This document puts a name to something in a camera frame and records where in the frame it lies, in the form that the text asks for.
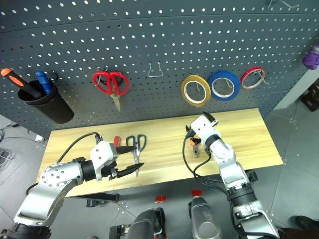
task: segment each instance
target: red tape roll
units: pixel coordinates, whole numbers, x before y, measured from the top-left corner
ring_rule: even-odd
[[[253,85],[251,85],[251,86],[245,86],[245,85],[244,85],[244,81],[245,81],[246,77],[247,77],[249,74],[251,74],[251,73],[253,73],[253,72],[255,72],[255,71],[261,71],[262,77],[260,77],[260,79],[259,79],[259,81],[258,81],[257,83],[255,83],[255,84],[253,84]],[[242,75],[242,77],[240,78],[240,82],[241,82],[241,86],[242,86],[243,89],[245,89],[245,90],[251,90],[251,89],[254,89],[254,88],[256,88],[257,86],[259,86],[259,85],[264,81],[265,78],[266,78],[266,72],[265,72],[265,70],[264,70],[262,67],[260,67],[260,66],[255,66],[255,67],[253,67],[253,68],[248,69],[248,70]]]

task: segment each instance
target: blue tape roll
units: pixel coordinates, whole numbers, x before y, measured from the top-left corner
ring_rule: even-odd
[[[231,82],[231,85],[233,86],[233,91],[231,94],[221,95],[214,89],[213,83],[220,78],[228,79]],[[235,98],[238,95],[239,90],[240,90],[240,80],[238,79],[238,77],[234,73],[232,73],[230,71],[217,71],[216,73],[212,74],[209,77],[208,83],[209,83],[209,86],[211,88],[211,95],[220,101],[232,100],[233,98]]]

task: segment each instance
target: yellow tape roll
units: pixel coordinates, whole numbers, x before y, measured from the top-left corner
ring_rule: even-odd
[[[198,83],[200,84],[204,91],[205,91],[205,97],[203,100],[201,101],[196,101],[193,100],[187,93],[186,87],[189,83]],[[192,106],[196,106],[196,107],[200,107],[200,106],[204,106],[210,99],[210,87],[207,81],[205,81],[202,77],[198,76],[198,75],[190,75],[188,77],[186,77],[180,87],[180,91],[181,91],[181,95],[183,96],[184,100],[186,100],[187,103],[191,104]]]

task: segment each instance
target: robotic arm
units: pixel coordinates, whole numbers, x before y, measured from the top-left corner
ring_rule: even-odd
[[[228,200],[233,205],[233,213],[240,221],[237,230],[244,232],[247,239],[264,238],[273,235],[279,238],[278,232],[265,213],[261,202],[256,198],[245,170],[236,162],[233,148],[220,137],[219,131],[214,129],[218,121],[208,113],[194,120],[186,137],[192,138],[197,134],[208,155],[212,154],[217,162],[220,175],[225,185]]]
[[[49,238],[50,226],[63,205],[66,194],[83,181],[110,176],[120,178],[140,168],[143,163],[116,169],[119,154],[134,150],[132,146],[117,147],[100,141],[92,150],[91,160],[84,157],[69,163],[55,163],[44,169],[38,185],[27,195],[9,230],[2,232],[1,239]]]

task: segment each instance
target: scissors handle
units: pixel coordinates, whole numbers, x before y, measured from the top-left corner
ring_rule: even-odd
[[[144,144],[141,147],[141,138],[144,138]],[[141,152],[146,146],[146,135],[145,134],[139,134],[138,135],[138,151]]]
[[[106,83],[107,83],[107,88],[104,89],[103,87],[100,86],[99,82],[98,82],[98,78],[105,76],[106,78]],[[93,74],[93,83],[94,85],[99,88],[102,92],[104,92],[105,94],[108,95],[112,95],[113,94],[113,90],[112,90],[112,86],[110,84],[110,73],[107,71],[97,71]]]
[[[136,139],[134,135],[128,136],[126,138],[126,146],[135,146],[136,144]]]
[[[108,89],[112,88],[112,86],[111,86],[111,80],[112,80],[112,83],[113,83],[113,85],[115,87],[115,93],[118,96],[124,95],[129,90],[129,87],[130,87],[129,80],[121,72],[112,71],[112,72],[109,73],[109,76],[110,77],[106,81]],[[120,77],[121,79],[123,79],[125,81],[126,86],[125,86],[125,89],[123,91],[121,91],[120,88],[119,88],[119,82],[120,81],[118,82],[115,77]]]

